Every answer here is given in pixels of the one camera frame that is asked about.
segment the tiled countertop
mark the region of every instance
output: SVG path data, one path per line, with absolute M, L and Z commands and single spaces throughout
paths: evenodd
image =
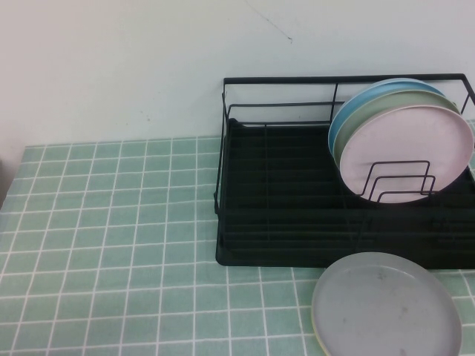
M 27 148 L 0 212 L 0 355 L 322 355 L 321 269 L 214 260 L 219 143 Z M 436 276 L 475 355 L 475 272 Z

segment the plate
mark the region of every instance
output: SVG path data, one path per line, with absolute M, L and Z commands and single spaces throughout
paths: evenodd
M 457 106 L 445 96 L 426 90 L 408 90 L 385 94 L 373 99 L 353 111 L 338 130 L 333 146 L 333 157 L 340 166 L 341 153 L 351 135 L 370 117 L 391 108 L 409 105 L 436 105 L 459 113 Z
M 415 79 L 407 78 L 395 78 L 383 80 L 381 82 L 373 83 L 368 88 L 365 88 L 360 93 L 356 94 L 350 100 L 347 100 L 340 108 L 338 113 L 333 118 L 332 124 L 330 125 L 330 130 L 328 132 L 328 148 L 330 152 L 333 152 L 333 145 L 335 144 L 335 136 L 338 132 L 341 125 L 348 118 L 348 116 L 361 105 L 366 102 L 369 102 L 376 97 L 391 93 L 398 90 L 428 90 L 439 95 L 443 95 L 439 90 L 437 90 L 432 85 L 421 82 Z
M 392 254 L 353 254 L 327 268 L 313 292 L 312 321 L 331 356 L 457 356 L 462 344 L 443 285 Z
M 430 105 L 394 108 L 368 119 L 351 136 L 340 160 L 341 178 L 355 194 L 361 194 L 374 162 L 427 160 L 429 174 L 435 176 L 434 191 L 451 184 L 467 167 L 474 149 L 468 123 L 457 113 Z M 379 176 L 424 174 L 427 165 L 392 163 L 375 165 L 363 198 Z M 430 189 L 433 179 L 422 177 L 379 179 L 372 201 L 385 191 Z M 381 202 L 410 202 L 426 195 L 419 193 L 382 194 Z

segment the gray plate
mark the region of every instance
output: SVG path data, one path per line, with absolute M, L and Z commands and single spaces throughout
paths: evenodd
M 392 254 L 333 263 L 313 292 L 312 321 L 331 356 L 457 356 L 462 324 L 428 271 Z

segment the dish rack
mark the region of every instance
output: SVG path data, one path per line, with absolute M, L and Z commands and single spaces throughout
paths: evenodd
M 327 145 L 338 89 L 391 78 L 458 81 L 475 93 L 464 74 L 225 78 L 220 161 L 214 193 L 218 216 L 216 260 L 225 266 L 327 267 L 364 251 L 408 258 L 425 268 L 475 268 L 475 182 L 468 168 L 447 188 L 433 191 L 429 161 L 374 162 L 363 194 L 380 179 L 420 177 L 423 199 L 383 204 L 362 199 L 341 180 Z M 230 85 L 331 85 L 323 102 L 226 103 Z M 233 108 L 327 106 L 330 117 L 315 121 L 238 121 Z M 417 163 L 413 176 L 376 177 L 377 165 Z M 429 189 L 424 190 L 429 179 Z M 404 194 L 407 191 L 386 191 Z

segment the pink plate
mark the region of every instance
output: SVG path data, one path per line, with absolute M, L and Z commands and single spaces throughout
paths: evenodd
M 467 167 L 474 149 L 474 135 L 467 122 L 451 110 L 430 105 L 393 108 L 368 119 L 351 136 L 340 161 L 340 172 L 355 194 L 363 192 L 371 165 L 381 161 L 427 160 L 428 174 L 436 177 L 433 190 L 451 184 Z M 376 177 L 423 175 L 426 163 L 375 165 L 363 198 L 369 199 Z M 378 179 L 372 201 L 385 191 L 428 191 L 431 178 Z M 381 202 L 411 202 L 419 193 L 383 194 Z

